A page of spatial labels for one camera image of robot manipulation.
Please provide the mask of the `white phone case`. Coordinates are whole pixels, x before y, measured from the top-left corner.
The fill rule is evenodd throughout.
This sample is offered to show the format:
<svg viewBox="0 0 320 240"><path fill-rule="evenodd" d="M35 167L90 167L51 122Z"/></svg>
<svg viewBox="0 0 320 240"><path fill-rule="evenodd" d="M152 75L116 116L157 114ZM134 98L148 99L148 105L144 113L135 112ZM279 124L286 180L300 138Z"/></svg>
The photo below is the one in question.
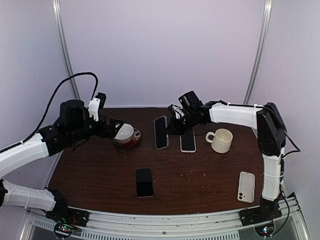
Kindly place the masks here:
<svg viewBox="0 0 320 240"><path fill-rule="evenodd" d="M241 171L239 174L237 200L244 203L253 203L255 199L255 175Z"/></svg>

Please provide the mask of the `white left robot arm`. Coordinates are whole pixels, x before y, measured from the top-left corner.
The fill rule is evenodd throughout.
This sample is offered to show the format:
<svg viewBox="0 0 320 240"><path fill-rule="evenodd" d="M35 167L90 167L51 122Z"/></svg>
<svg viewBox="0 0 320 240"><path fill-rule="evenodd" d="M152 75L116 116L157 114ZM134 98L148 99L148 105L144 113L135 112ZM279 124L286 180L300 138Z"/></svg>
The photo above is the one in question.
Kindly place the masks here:
<svg viewBox="0 0 320 240"><path fill-rule="evenodd" d="M0 176L33 161L51 157L66 148L76 150L92 136L113 139L123 126L122 120L99 115L100 99L93 98L88 107L81 100L68 100L60 105L59 117L52 125L38 129L26 141L0 151ZM72 218L72 211L59 202L58 194L0 180L0 204L52 211L61 222Z"/></svg>

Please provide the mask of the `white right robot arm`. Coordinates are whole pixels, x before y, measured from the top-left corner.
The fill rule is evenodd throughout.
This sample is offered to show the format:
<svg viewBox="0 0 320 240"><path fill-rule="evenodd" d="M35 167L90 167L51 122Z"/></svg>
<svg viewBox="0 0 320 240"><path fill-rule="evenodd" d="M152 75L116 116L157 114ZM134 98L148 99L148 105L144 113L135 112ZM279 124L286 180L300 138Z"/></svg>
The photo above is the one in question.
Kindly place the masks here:
<svg viewBox="0 0 320 240"><path fill-rule="evenodd" d="M286 127L272 102L265 105L237 105L224 101L194 104L182 103L168 107L171 117L166 128L169 135L182 135L197 125L225 123L257 130L257 144L263 158L263 189L260 206L256 210L259 220L268 220L275 212L280 197L284 174Z"/></svg>

